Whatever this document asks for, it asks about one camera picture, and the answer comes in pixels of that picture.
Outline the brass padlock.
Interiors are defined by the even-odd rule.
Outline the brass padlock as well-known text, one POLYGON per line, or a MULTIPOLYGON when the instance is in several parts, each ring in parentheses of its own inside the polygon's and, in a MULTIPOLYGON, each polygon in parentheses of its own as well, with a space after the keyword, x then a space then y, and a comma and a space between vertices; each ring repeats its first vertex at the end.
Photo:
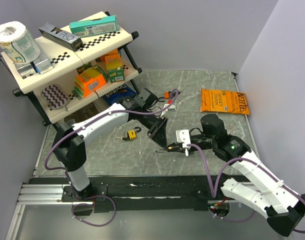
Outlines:
POLYGON ((163 152, 167 152, 168 150, 166 148, 160 148, 160 149, 156 149, 155 152, 156 153, 163 153, 163 152))

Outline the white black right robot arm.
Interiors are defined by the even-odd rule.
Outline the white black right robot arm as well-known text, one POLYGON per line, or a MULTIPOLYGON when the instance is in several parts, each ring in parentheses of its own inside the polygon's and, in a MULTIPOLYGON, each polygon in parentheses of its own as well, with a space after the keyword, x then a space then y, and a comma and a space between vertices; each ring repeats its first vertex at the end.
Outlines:
POLYGON ((192 135, 188 129, 177 130, 175 142, 166 149, 189 155, 194 151, 211 149, 226 166, 231 166, 245 176, 256 189, 234 178, 209 181, 212 197, 231 198, 252 208, 262 215, 269 226, 283 237, 289 237, 305 216, 305 194, 289 188, 276 177, 257 157, 255 152, 239 137, 228 134, 224 122, 216 114, 206 114, 200 119, 199 134, 192 135))

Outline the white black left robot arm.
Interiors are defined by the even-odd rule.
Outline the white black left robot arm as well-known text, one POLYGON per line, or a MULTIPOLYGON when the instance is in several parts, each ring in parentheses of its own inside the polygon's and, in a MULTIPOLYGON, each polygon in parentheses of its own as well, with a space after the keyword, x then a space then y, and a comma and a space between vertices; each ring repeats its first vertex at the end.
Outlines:
POLYGON ((123 96, 105 111, 70 126, 62 124, 53 142, 54 155, 63 164, 72 184, 73 195, 86 201, 93 195, 93 187, 86 174, 86 147, 111 129, 136 120, 147 128, 148 137, 162 149, 167 149, 165 116, 156 116, 149 109, 156 95, 144 89, 134 97, 123 96))

